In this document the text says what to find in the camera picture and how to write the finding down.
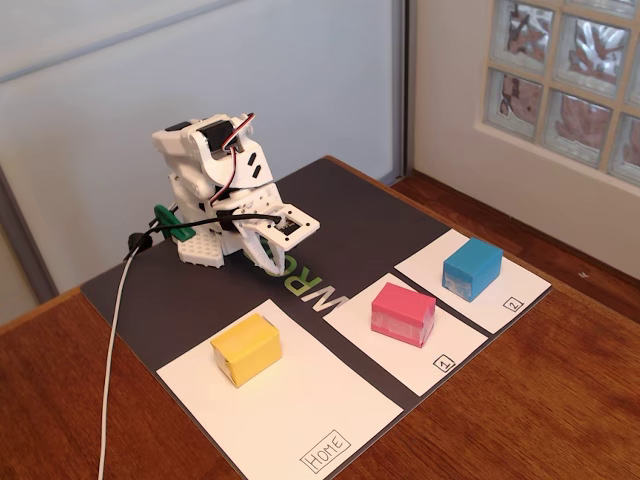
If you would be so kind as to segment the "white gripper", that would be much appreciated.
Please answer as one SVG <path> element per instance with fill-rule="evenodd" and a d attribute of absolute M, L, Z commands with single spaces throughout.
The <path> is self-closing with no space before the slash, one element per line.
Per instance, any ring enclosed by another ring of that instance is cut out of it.
<path fill-rule="evenodd" d="M 217 217 L 241 214 L 263 214 L 269 209 L 282 205 L 282 199 L 275 183 L 270 182 L 258 188 L 227 191 L 215 202 Z M 236 220 L 234 225 L 241 236 L 243 251 L 261 269 L 280 269 L 283 263 L 282 249 L 262 236 L 248 220 Z"/>

